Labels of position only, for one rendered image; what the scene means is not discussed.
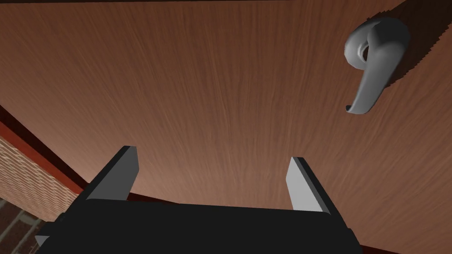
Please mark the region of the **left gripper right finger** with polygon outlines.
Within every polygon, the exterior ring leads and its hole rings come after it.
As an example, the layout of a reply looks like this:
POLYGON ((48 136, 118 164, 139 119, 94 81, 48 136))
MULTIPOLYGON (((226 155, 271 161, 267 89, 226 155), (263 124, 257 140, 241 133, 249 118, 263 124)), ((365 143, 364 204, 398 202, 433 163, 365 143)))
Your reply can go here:
POLYGON ((302 157, 290 159, 286 185, 293 210, 336 214, 336 207, 302 157))

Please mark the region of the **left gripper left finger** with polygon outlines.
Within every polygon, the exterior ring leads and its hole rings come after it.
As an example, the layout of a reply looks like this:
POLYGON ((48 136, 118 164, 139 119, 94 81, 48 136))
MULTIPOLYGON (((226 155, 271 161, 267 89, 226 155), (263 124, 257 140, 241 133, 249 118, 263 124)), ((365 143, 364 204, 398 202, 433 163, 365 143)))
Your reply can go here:
POLYGON ((137 148, 123 146, 80 194, 82 200, 126 200, 139 172, 137 148))

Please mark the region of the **brown wooden door leaf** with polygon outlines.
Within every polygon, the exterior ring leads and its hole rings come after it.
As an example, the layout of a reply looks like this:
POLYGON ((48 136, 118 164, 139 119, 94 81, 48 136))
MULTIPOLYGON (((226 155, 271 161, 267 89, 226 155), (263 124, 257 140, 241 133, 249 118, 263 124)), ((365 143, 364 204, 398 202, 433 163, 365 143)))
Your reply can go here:
POLYGON ((86 181, 136 146, 173 202, 289 209, 304 157, 360 243, 452 254, 452 0, 0 4, 0 105, 86 181), (411 50, 349 114, 378 13, 411 50))

